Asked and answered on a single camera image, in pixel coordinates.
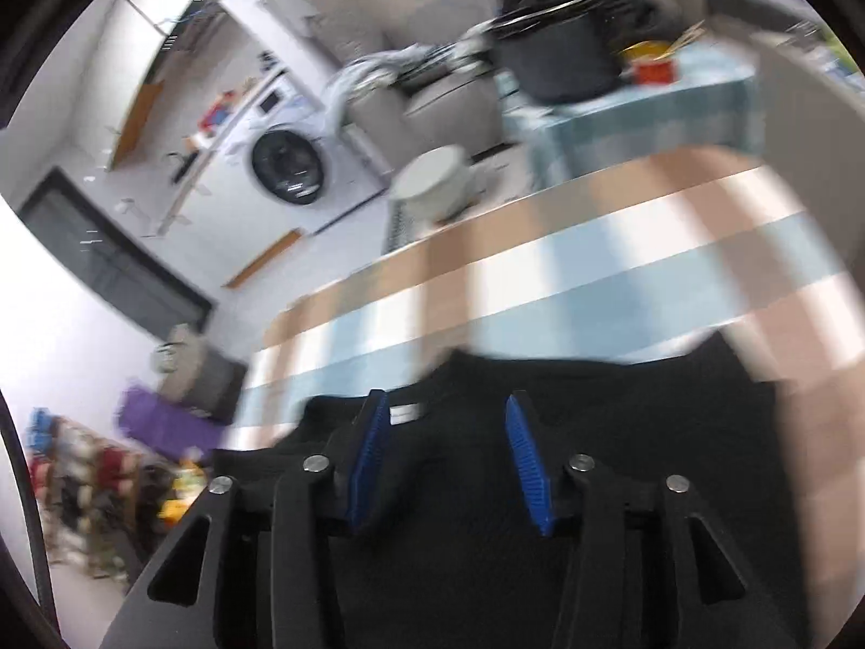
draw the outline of display screen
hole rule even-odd
[[[264,100],[262,100],[262,102],[258,106],[258,108],[264,114],[267,114],[270,110],[272,110],[276,106],[276,103],[278,103],[281,99],[282,99],[282,96],[278,92],[276,92],[276,90],[274,90],[273,92],[271,92],[270,95],[268,95],[267,97],[264,98]]]

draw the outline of checkered tablecloth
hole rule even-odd
[[[626,85],[554,107],[532,103],[510,71],[497,73],[505,135],[527,145],[536,188],[686,145],[759,155],[763,113],[754,65],[729,44],[711,41],[675,57],[674,84]]]
[[[826,639],[865,578],[865,310],[784,181],[728,149],[557,185],[300,300],[251,364],[229,444],[265,446],[308,397],[405,385],[457,345],[645,361],[719,326],[755,376],[785,381],[780,428]]]

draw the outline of table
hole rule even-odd
[[[865,587],[865,309],[784,181],[729,149],[557,185],[306,296],[254,356],[228,444],[265,446],[306,398],[405,385],[457,345],[647,361],[719,326],[755,376],[786,381],[780,430],[825,639]]]
[[[759,155],[763,114],[756,69],[742,51],[698,41],[675,54],[671,85],[626,85],[582,103],[540,106],[510,71],[496,74],[505,135],[529,147],[535,188],[688,144]]]

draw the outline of black round door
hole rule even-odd
[[[252,146],[252,172],[271,195],[292,205],[315,202],[324,189],[324,164],[309,139],[270,129]]]

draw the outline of silver bolt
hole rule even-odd
[[[210,481],[210,485],[208,486],[208,490],[216,495],[228,492],[229,488],[231,488],[231,479],[228,476],[217,476]]]
[[[568,461],[568,466],[571,466],[575,471],[586,472],[594,468],[594,459],[587,453],[577,453]]]
[[[691,487],[691,482],[685,476],[667,476],[667,487],[674,493],[686,493]]]
[[[310,473],[321,473],[326,471],[328,466],[330,466],[330,459],[320,453],[310,456],[304,461],[304,471]]]

